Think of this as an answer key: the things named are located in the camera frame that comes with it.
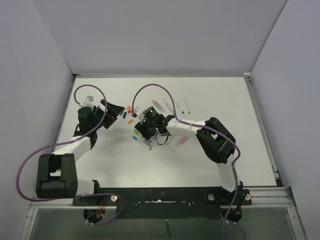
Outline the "orange highlighter body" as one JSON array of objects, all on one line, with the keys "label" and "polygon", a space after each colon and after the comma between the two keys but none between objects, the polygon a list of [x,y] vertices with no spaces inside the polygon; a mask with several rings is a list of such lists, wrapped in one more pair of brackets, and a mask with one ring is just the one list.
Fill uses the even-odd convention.
[{"label": "orange highlighter body", "polygon": [[164,113],[166,110],[156,101],[156,100],[153,100],[153,105],[162,113]]}]

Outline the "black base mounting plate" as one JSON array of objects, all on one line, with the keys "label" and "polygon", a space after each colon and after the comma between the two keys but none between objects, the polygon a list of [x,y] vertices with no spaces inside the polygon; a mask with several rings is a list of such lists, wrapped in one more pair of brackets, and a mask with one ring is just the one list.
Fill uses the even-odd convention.
[{"label": "black base mounting plate", "polygon": [[228,192],[222,187],[102,188],[101,196],[74,198],[74,207],[116,209],[117,219],[221,219],[240,220],[242,207],[252,204],[248,189]]}]

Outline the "dark blue pen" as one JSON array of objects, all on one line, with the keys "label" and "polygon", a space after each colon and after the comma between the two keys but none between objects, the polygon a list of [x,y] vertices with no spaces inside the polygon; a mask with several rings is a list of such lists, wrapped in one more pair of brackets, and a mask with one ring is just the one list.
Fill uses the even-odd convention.
[{"label": "dark blue pen", "polygon": [[173,106],[172,106],[165,98],[163,98],[163,102],[165,103],[165,105],[167,106],[167,108],[170,110],[170,112],[174,115],[174,114],[175,114],[175,111],[174,111]]}]

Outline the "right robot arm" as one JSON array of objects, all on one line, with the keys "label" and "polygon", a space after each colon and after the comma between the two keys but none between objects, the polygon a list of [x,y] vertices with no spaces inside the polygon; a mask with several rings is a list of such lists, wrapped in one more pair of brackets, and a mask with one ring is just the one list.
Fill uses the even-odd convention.
[{"label": "right robot arm", "polygon": [[168,137],[187,137],[199,142],[205,155],[217,164],[223,200],[230,205],[235,204],[241,198],[237,189],[238,175],[235,169],[236,139],[215,117],[206,121],[192,121],[179,119],[173,114],[164,116],[154,107],[148,107],[133,113],[132,117],[138,118],[134,126],[137,131],[149,140],[156,135]]}]

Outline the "dark green pen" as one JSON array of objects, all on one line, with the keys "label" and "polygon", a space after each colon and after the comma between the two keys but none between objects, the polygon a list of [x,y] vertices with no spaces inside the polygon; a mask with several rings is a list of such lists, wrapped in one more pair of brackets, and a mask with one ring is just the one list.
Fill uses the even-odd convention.
[{"label": "dark green pen", "polygon": [[175,106],[177,107],[177,109],[182,113],[184,114],[185,111],[181,108],[181,105],[179,104],[179,102],[174,98],[174,103],[175,103]]}]

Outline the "light blue cap pen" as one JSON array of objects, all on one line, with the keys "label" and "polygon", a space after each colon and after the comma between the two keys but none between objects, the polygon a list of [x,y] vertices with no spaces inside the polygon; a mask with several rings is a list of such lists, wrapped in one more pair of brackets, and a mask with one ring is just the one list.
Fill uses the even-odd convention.
[{"label": "light blue cap pen", "polygon": [[152,148],[146,144],[143,140],[137,138],[136,136],[132,137],[137,143],[141,144],[143,147],[145,147],[146,149],[148,149],[149,151],[152,150]]}]

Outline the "orange highlighter cap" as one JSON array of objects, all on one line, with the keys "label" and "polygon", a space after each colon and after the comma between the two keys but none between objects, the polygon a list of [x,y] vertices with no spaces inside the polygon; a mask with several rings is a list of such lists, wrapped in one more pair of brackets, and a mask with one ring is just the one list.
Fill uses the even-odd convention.
[{"label": "orange highlighter cap", "polygon": [[129,114],[131,114],[132,113],[132,107],[131,106],[127,106],[127,112],[129,113]]}]

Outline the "teal cap pen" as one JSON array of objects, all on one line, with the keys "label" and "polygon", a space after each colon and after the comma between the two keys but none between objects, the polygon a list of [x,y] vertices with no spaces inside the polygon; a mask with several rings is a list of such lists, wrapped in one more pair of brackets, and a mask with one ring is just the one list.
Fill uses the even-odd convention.
[{"label": "teal cap pen", "polygon": [[140,136],[140,138],[141,138],[150,148],[152,148],[152,145],[151,145],[151,143],[150,143],[148,140],[146,140],[143,136]]}]

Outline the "right side aluminium rail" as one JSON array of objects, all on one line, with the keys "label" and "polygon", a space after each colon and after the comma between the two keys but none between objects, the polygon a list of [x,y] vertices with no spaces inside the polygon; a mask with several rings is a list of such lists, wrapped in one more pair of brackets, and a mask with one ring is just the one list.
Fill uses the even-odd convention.
[{"label": "right side aluminium rail", "polygon": [[277,163],[276,163],[276,160],[275,160],[272,148],[271,148],[271,144],[270,144],[270,141],[269,141],[269,138],[268,138],[268,135],[267,135],[267,131],[266,131],[266,128],[265,128],[261,113],[260,113],[259,108],[258,108],[258,104],[257,104],[256,98],[255,98],[255,95],[254,95],[254,91],[253,91],[253,88],[252,88],[251,73],[250,72],[245,72],[243,74],[243,77],[244,77],[244,81],[245,81],[245,84],[246,84],[246,87],[247,87],[247,90],[248,90],[248,94],[249,94],[249,97],[250,97],[250,100],[251,100],[251,103],[252,103],[252,106],[253,106],[253,109],[254,109],[254,113],[255,113],[255,116],[256,116],[256,119],[257,119],[257,122],[258,122],[258,126],[259,126],[259,129],[260,129],[261,135],[262,135],[262,139],[263,139],[263,142],[264,142],[264,145],[265,145],[265,149],[266,149],[266,152],[267,152],[267,155],[268,155],[268,159],[269,159],[269,162],[270,162],[270,165],[271,165],[271,168],[272,168],[272,172],[273,172],[274,178],[276,180],[280,180],[281,178],[280,178],[278,166],[277,166]]}]

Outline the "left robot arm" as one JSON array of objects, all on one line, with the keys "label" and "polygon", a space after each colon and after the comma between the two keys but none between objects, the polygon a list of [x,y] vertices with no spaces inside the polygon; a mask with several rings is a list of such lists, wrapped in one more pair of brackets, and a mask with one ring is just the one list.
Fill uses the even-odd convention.
[{"label": "left robot arm", "polygon": [[108,129],[124,112],[118,106],[101,100],[106,110],[86,101],[77,111],[78,124],[71,143],[51,154],[42,154],[38,160],[36,196],[39,199],[68,199],[84,196],[88,204],[100,203],[102,193],[96,180],[84,180],[77,176],[76,161],[90,151],[98,139],[97,130]]}]

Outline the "aluminium frame rail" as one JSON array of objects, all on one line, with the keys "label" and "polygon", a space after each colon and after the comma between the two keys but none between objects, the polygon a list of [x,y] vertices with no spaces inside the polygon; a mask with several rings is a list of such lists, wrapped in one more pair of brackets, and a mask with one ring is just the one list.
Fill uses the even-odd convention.
[{"label": "aluminium frame rail", "polygon": [[31,204],[23,240],[305,240],[292,192],[246,187],[107,188],[105,196]]}]

